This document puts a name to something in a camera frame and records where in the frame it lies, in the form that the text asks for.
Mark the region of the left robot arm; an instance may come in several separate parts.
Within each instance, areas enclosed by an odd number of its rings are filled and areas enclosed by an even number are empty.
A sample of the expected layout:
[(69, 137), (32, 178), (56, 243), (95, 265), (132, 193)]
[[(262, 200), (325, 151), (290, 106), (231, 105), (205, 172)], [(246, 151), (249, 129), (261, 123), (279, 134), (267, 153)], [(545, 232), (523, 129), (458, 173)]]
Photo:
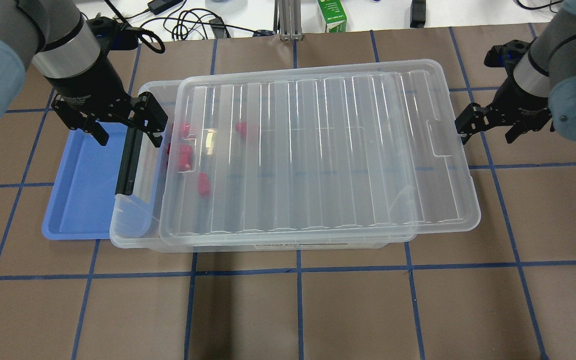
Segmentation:
[(0, 118), (25, 86), (30, 65), (51, 84), (51, 108), (69, 130), (105, 146), (102, 123), (119, 123), (162, 145), (168, 116), (149, 92), (130, 96), (112, 50), (133, 50), (150, 30), (124, 19), (86, 19), (72, 0), (0, 0)]

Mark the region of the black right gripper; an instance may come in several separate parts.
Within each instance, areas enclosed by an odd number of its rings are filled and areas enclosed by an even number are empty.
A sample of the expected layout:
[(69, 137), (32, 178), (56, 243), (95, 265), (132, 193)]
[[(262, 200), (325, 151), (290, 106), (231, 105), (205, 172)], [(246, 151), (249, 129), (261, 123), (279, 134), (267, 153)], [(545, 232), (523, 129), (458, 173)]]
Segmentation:
[(508, 126), (505, 141), (512, 144), (528, 132), (539, 132), (551, 120), (549, 98), (534, 95), (498, 94), (489, 105), (468, 104), (455, 118), (455, 130), (465, 146), (471, 136)]

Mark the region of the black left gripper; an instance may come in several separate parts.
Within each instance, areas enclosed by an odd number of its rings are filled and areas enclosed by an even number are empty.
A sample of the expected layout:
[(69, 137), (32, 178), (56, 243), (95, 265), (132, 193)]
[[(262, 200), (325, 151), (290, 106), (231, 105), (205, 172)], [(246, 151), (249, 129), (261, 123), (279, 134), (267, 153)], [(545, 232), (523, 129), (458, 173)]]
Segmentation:
[(163, 131), (169, 116), (149, 91), (138, 96), (120, 95), (101, 100), (97, 104), (71, 104), (57, 94), (50, 103), (62, 123), (71, 131), (90, 134), (101, 146), (109, 141), (109, 134), (101, 123), (119, 123), (144, 133), (155, 148), (163, 142)]

